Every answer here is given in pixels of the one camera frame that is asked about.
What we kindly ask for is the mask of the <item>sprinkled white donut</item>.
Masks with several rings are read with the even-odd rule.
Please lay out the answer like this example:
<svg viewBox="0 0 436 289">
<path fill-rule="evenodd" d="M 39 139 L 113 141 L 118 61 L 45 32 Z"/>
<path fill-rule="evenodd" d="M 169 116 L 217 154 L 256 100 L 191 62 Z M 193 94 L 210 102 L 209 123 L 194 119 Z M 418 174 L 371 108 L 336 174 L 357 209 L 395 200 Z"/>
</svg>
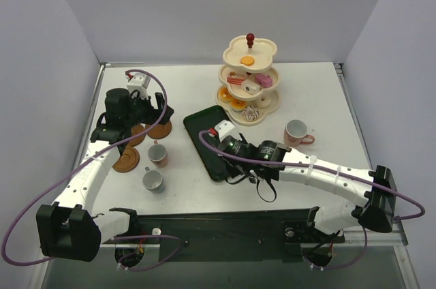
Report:
<svg viewBox="0 0 436 289">
<path fill-rule="evenodd" d="M 243 109 L 241 115 L 245 121 L 254 122 L 259 118 L 260 112 L 255 106 L 247 106 Z"/>
</svg>

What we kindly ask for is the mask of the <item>orange white blue donut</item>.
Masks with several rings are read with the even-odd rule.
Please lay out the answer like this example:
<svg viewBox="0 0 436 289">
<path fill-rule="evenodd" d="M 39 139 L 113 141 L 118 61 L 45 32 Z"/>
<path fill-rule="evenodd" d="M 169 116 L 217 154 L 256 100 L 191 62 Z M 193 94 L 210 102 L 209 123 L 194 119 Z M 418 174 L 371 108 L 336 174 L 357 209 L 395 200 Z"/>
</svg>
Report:
<svg viewBox="0 0 436 289">
<path fill-rule="evenodd" d="M 232 99 L 230 101 L 230 108 L 235 112 L 242 112 L 247 107 L 246 101 Z"/>
</svg>

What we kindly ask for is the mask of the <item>orange glazed donut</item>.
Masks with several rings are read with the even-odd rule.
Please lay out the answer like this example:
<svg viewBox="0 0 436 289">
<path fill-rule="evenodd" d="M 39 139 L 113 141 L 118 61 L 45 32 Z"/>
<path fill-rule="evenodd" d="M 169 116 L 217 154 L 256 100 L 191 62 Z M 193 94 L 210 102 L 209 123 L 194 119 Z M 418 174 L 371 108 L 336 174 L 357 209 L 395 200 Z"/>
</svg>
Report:
<svg viewBox="0 0 436 289">
<path fill-rule="evenodd" d="M 219 99 L 222 102 L 231 102 L 232 101 L 233 97 L 230 94 L 230 92 L 228 91 L 227 87 L 220 88 L 220 90 L 219 90 Z"/>
</svg>

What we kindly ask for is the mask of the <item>white block cake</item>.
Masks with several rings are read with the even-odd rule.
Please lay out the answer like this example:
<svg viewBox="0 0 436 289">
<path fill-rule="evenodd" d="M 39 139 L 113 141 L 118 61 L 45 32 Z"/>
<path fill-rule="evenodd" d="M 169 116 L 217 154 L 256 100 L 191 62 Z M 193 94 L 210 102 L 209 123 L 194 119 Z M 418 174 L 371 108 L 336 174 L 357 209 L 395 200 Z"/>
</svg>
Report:
<svg viewBox="0 0 436 289">
<path fill-rule="evenodd" d="M 261 87 L 257 83 L 248 79 L 242 81 L 240 86 L 243 91 L 250 95 L 257 94 L 261 89 Z"/>
</svg>

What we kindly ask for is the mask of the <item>pink strawberry cake slice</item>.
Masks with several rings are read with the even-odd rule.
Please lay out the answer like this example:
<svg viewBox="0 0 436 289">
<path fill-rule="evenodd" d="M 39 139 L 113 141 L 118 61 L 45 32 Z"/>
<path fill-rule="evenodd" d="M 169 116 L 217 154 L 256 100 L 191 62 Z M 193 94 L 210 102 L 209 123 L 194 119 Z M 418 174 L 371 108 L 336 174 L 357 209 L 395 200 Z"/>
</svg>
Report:
<svg viewBox="0 0 436 289">
<path fill-rule="evenodd" d="M 226 78 L 227 83 L 231 85 L 241 86 L 242 82 L 246 80 L 246 76 L 243 74 L 237 74 L 236 72 L 229 72 Z"/>
</svg>

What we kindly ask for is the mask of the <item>pink block cake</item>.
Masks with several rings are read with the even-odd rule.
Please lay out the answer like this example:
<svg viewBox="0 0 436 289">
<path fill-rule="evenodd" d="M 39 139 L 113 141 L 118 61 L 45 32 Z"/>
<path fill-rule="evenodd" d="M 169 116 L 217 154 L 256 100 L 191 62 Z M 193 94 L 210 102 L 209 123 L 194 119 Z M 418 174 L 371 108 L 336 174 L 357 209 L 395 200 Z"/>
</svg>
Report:
<svg viewBox="0 0 436 289">
<path fill-rule="evenodd" d="M 261 86 L 261 88 L 270 88 L 273 86 L 273 79 L 269 75 L 256 74 L 255 83 Z"/>
</svg>

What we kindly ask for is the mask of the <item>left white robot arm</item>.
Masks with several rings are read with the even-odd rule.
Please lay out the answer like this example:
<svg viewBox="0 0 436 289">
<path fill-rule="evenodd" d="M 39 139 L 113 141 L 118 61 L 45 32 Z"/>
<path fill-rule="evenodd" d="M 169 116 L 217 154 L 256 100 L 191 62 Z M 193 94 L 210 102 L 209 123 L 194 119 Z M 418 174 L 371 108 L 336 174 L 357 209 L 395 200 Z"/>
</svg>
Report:
<svg viewBox="0 0 436 289">
<path fill-rule="evenodd" d="M 102 243 L 119 237 L 134 242 L 140 234 L 135 210 L 115 207 L 91 215 L 95 199 L 109 171 L 131 140 L 131 130 L 139 124 L 167 123 L 173 114 L 166 94 L 155 94 L 157 106 L 137 90 L 115 88 L 107 92 L 105 112 L 91 133 L 88 154 L 82 168 L 69 177 L 69 183 L 50 205 L 37 210 L 36 222 L 43 255 L 51 258 L 92 261 Z"/>
</svg>

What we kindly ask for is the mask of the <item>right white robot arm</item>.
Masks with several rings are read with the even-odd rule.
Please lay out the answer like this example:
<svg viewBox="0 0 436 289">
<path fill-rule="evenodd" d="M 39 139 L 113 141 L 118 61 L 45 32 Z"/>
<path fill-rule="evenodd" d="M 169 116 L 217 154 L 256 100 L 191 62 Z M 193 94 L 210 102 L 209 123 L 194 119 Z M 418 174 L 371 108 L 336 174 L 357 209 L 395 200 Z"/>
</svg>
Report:
<svg viewBox="0 0 436 289">
<path fill-rule="evenodd" d="M 318 207 L 315 217 L 305 222 L 305 235 L 312 241 L 353 226 L 380 233 L 392 231 L 395 187 L 392 172 L 385 166 L 375 170 L 348 168 L 271 140 L 255 147 L 231 135 L 218 149 L 231 167 L 256 179 L 300 183 L 340 197 L 331 207 Z"/>
</svg>

